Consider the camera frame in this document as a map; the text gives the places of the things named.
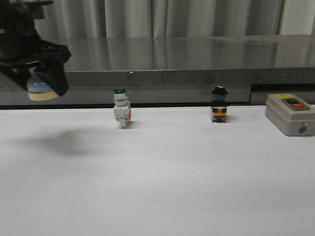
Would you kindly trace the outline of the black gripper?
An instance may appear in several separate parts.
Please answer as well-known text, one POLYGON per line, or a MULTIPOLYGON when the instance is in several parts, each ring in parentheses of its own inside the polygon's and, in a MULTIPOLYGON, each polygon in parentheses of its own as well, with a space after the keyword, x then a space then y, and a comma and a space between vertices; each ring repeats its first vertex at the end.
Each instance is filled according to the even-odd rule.
POLYGON ((34 12, 52 0, 2 0, 0 2, 0 73, 23 90, 34 68, 33 91, 53 90, 64 96, 69 89, 64 64, 71 57, 66 45, 41 38, 34 12))

